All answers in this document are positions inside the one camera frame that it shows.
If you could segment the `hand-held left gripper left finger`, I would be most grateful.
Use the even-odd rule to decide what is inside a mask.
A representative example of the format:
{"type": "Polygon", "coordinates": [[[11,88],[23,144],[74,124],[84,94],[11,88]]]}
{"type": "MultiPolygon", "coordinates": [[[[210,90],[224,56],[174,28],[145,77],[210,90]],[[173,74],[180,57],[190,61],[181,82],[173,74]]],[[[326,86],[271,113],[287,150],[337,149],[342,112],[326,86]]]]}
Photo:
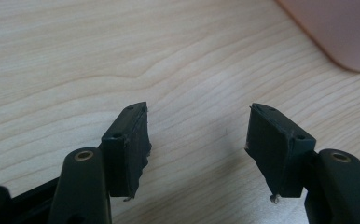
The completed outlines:
{"type": "Polygon", "coordinates": [[[146,102],[121,111],[102,136],[100,150],[110,196],[133,198],[151,152],[146,102]]]}

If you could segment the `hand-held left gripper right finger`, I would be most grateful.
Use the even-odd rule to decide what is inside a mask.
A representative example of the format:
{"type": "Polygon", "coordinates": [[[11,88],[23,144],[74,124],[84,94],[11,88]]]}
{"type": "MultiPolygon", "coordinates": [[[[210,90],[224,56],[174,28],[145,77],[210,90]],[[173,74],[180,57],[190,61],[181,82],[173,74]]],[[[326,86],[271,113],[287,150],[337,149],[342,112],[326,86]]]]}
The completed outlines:
{"type": "Polygon", "coordinates": [[[278,109],[252,104],[245,151],[263,174],[273,195],[299,198],[303,164],[316,140],[278,109]]]}

